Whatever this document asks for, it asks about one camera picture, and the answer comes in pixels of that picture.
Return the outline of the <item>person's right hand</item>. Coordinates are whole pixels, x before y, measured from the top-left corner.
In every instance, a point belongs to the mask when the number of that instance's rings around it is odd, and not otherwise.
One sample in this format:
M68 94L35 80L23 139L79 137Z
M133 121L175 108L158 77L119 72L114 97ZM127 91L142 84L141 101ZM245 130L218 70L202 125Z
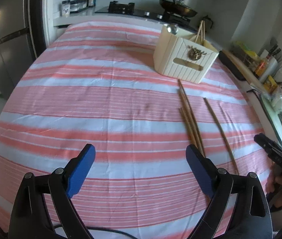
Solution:
M265 191L268 194L273 194L269 199L269 208L275 207L276 209L282 207L282 176L278 174L279 166L273 164L270 167L270 174L268 176Z

